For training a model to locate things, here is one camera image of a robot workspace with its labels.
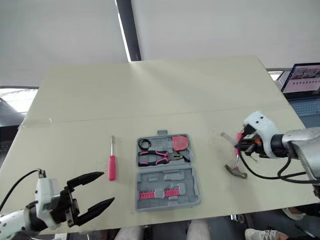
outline table surface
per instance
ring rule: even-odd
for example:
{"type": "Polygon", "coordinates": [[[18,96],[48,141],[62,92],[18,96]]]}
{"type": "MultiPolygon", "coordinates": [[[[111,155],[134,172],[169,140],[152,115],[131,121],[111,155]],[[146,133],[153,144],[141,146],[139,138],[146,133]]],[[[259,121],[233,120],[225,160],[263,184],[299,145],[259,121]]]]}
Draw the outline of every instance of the table surface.
{"type": "MultiPolygon", "coordinates": [[[[93,231],[197,218],[225,216],[318,202],[311,185],[231,176],[232,146],[220,137],[235,136],[244,119],[262,111],[285,132],[303,124],[255,56],[171,61],[141,61],[53,67],[30,108],[0,169],[0,199],[26,172],[45,169],[60,188],[78,175],[107,172],[110,136],[115,135],[117,180],[105,174],[78,187],[80,211],[104,199],[115,201],[87,224],[63,224],[46,233],[93,231]],[[195,207],[137,212],[137,138],[157,130],[189,134],[192,166],[201,203],[195,207]]],[[[284,159],[247,160],[254,170],[275,176],[284,159]]],[[[240,165],[243,172],[248,172],[240,165]]],[[[288,172],[302,171],[294,160],[288,172]]],[[[13,192],[3,212],[34,201],[37,177],[13,192]]]]}

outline metal robot arm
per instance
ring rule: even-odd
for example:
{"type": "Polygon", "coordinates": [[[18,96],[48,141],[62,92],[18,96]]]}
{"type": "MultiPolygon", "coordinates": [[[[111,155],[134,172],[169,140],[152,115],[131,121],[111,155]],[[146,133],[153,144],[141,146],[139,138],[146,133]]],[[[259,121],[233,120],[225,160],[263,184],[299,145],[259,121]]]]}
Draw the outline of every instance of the metal robot arm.
{"type": "Polygon", "coordinates": [[[320,128],[297,129],[280,134],[276,125],[261,112],[252,113],[244,121],[237,147],[247,156],[258,153],[262,158],[291,157],[301,161],[320,198],[320,128]]]}
{"type": "Polygon", "coordinates": [[[69,227],[81,226],[99,216],[114,201],[114,197],[101,201],[79,216],[77,200],[72,197],[74,188],[88,184],[103,175],[103,172],[83,174],[67,181],[59,192],[58,181],[46,178],[44,171],[39,174],[35,190],[35,201],[24,209],[0,215],[0,240],[15,236],[32,237],[46,228],[55,229],[67,221],[69,227]]]}

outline shoe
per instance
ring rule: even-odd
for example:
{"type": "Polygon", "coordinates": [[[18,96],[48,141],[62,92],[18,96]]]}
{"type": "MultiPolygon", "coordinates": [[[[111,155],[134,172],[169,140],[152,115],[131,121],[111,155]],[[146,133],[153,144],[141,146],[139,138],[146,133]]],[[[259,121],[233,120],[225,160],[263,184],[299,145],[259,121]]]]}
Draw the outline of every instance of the shoe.
{"type": "Polygon", "coordinates": [[[305,213],[300,213],[300,214],[292,213],[288,207],[282,208],[281,210],[284,212],[285,215],[288,216],[288,218],[296,221],[303,219],[307,215],[305,213]]]}
{"type": "Polygon", "coordinates": [[[244,232],[245,240],[279,240],[280,235],[275,230],[259,231],[248,228],[244,232]]]}

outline pliers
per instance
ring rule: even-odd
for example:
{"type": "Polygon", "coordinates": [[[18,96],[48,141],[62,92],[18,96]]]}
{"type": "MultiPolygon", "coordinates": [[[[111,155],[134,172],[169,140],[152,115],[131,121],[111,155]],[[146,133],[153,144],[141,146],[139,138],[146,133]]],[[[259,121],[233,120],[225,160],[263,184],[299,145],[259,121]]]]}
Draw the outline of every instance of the pliers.
{"type": "Polygon", "coordinates": [[[156,166],[158,164],[168,164],[169,161],[174,161],[174,160],[180,160],[183,159],[184,157],[181,154],[178,153],[169,153],[168,151],[141,151],[138,153],[139,156],[146,156],[146,155],[157,155],[161,156],[163,158],[153,161],[153,162],[143,162],[140,161],[138,163],[139,167],[146,167],[146,166],[156,166]]]}

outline white wall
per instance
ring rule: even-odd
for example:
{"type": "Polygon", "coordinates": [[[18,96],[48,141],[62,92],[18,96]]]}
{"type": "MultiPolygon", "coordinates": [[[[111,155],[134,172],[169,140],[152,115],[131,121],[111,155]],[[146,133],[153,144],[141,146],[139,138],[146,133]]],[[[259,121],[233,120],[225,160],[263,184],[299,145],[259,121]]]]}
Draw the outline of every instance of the white wall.
{"type": "Polygon", "coordinates": [[[0,0],[0,86],[39,86],[49,66],[126,62],[114,0],[0,0]]]}
{"type": "Polygon", "coordinates": [[[320,62],[319,0],[132,0],[144,60],[257,55],[320,62]]]}

